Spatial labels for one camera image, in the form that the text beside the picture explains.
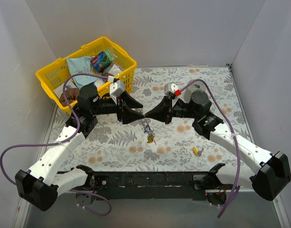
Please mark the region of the blue key tag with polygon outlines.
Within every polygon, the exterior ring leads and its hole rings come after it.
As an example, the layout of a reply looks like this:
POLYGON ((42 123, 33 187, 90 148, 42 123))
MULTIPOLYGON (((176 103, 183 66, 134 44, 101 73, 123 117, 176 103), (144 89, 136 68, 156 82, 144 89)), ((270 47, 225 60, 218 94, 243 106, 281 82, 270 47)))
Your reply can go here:
POLYGON ((145 128, 145 133, 147 133, 147 132, 149 132, 149 131, 151 131, 151 130, 150 130, 150 127, 147 126, 147 127, 145 128))

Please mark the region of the yellow key tag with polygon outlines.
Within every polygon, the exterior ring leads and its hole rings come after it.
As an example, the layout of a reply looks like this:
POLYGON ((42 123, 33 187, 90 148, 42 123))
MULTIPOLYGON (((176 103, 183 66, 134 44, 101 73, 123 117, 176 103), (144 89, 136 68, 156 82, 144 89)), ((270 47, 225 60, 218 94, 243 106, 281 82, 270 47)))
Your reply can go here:
POLYGON ((148 137, 147 143, 153 143, 153 142, 154 142, 154 138, 153 137, 148 137))

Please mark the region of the yellow headed key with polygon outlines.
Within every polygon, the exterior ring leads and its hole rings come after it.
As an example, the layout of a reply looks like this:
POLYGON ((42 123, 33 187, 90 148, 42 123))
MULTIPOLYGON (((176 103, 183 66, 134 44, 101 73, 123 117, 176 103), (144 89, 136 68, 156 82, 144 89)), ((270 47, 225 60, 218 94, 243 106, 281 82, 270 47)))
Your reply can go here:
POLYGON ((204 148, 201 148, 200 150, 198 150, 196 147, 193 147, 192 151, 193 151, 195 156, 200 157, 200 156, 202 156, 204 148))

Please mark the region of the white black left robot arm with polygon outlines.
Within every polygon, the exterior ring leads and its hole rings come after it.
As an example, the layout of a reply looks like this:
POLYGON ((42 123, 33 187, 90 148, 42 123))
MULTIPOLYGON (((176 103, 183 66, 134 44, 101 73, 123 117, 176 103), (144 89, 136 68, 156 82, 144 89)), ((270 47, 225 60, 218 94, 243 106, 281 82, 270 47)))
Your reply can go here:
POLYGON ((27 171, 19 170, 15 183, 19 196, 42 211, 48 210, 57 197, 71 189, 91 190, 95 173, 79 165, 63 174, 58 171, 67 157, 88 137, 102 114, 116 114, 122 124, 144 118, 135 111, 143 105, 131 97, 121 85, 110 86, 109 98, 100 98, 93 84, 83 86, 71 117, 66 121, 56 145, 50 147, 27 171))

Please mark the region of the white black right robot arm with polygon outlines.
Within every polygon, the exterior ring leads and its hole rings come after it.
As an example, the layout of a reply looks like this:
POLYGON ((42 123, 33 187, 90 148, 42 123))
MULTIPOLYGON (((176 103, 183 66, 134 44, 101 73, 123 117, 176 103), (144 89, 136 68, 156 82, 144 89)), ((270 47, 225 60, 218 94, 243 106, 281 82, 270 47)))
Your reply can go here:
POLYGON ((192 118, 192 127, 200 136, 222 146, 250 168, 250 171, 239 175, 237 184, 253 189, 265 200, 274 200, 291 181, 287 155, 281 151, 272 153, 234 134, 221 118, 210 111, 211 105, 207 93, 196 90, 188 103, 181 99, 173 102, 164 96, 145 116, 165 124, 171 123, 174 117, 192 118))

